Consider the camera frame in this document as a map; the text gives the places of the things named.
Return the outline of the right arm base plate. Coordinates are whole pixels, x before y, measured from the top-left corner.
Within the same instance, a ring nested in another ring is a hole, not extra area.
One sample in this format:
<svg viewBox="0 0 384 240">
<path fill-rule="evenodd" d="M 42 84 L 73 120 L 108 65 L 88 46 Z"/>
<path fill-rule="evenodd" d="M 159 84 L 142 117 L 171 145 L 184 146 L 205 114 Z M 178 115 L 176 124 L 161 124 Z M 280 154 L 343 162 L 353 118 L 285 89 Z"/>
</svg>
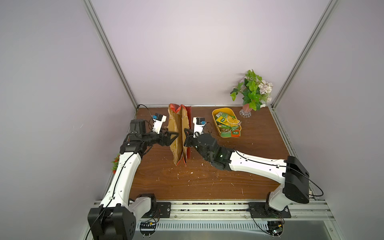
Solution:
<svg viewBox="0 0 384 240">
<path fill-rule="evenodd" d="M 257 219 L 290 219 L 292 217 L 289 208 L 286 206 L 282 211 L 274 210 L 266 203 L 250 202 L 247 212 L 252 218 Z"/>
</svg>

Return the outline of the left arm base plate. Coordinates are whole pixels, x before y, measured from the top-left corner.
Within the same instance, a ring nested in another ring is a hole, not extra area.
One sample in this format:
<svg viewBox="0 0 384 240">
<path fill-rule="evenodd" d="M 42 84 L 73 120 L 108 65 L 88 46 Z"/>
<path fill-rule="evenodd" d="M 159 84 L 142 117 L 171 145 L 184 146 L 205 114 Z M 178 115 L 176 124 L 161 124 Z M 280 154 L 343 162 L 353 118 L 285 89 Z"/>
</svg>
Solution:
<svg viewBox="0 0 384 240">
<path fill-rule="evenodd" d="M 161 219 L 161 218 L 170 218 L 171 216 L 171 202 L 157 202 L 156 209 L 150 210 L 149 212 L 143 215 L 144 219 Z"/>
</svg>

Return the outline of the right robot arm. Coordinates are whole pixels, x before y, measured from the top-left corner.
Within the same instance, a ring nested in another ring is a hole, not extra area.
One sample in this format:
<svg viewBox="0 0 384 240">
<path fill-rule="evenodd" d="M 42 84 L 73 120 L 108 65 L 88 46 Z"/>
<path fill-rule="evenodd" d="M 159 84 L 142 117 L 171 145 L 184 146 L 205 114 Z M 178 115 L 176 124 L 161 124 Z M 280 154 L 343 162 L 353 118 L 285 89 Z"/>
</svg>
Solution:
<svg viewBox="0 0 384 240">
<path fill-rule="evenodd" d="M 283 212 L 291 203 L 310 202 L 310 176 L 301 162 L 288 156 L 283 159 L 266 159 L 241 153 L 235 149 L 220 146 L 209 133 L 194 133 L 185 129 L 186 147 L 194 148 L 202 158 L 219 170 L 245 172 L 271 179 L 279 186 L 268 193 L 266 211 Z"/>
</svg>

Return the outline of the yellow lemon condiment packet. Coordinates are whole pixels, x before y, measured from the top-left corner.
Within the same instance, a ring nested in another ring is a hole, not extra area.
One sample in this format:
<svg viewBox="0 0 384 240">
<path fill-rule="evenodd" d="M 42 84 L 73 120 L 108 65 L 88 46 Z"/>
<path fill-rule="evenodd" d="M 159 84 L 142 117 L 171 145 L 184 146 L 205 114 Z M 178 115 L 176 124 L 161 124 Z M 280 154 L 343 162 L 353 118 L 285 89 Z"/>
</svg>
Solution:
<svg viewBox="0 0 384 240">
<path fill-rule="evenodd" d="M 224 112 L 219 112 L 218 114 L 216 114 L 215 119 L 217 123 L 231 127 L 241 124 L 241 121 L 239 121 L 237 118 Z"/>
</svg>

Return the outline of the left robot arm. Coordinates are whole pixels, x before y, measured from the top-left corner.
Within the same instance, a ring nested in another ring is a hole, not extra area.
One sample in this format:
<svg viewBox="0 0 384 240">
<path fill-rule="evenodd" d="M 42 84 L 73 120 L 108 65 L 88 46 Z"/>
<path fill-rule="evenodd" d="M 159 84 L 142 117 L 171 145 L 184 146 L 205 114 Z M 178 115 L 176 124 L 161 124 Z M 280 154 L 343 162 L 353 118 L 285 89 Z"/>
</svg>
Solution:
<svg viewBox="0 0 384 240">
<path fill-rule="evenodd" d="M 169 147 L 179 136 L 162 127 L 166 116 L 153 116 L 153 126 L 147 132 L 147 122 L 132 120 L 130 131 L 120 147 L 118 167 L 106 195 L 97 208 L 88 213 L 90 229 L 87 236 L 94 240 L 131 240 L 137 222 L 156 210 L 153 194 L 143 194 L 130 202 L 130 192 L 136 171 L 153 145 Z"/>
</svg>

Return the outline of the red paper bag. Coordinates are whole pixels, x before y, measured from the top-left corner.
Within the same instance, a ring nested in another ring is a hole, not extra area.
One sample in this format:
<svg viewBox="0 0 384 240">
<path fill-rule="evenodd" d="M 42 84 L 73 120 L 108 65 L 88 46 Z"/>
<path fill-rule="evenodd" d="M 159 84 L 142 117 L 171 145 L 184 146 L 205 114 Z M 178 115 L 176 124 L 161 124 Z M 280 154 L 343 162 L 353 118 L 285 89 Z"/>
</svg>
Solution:
<svg viewBox="0 0 384 240">
<path fill-rule="evenodd" d="M 170 145 L 173 154 L 173 162 L 177 166 L 179 163 L 187 165 L 187 160 L 191 158 L 191 148 L 185 147 L 186 140 L 185 129 L 192 126 L 192 108 L 185 105 L 169 104 L 168 107 L 169 132 L 175 132 L 179 135 Z"/>
</svg>

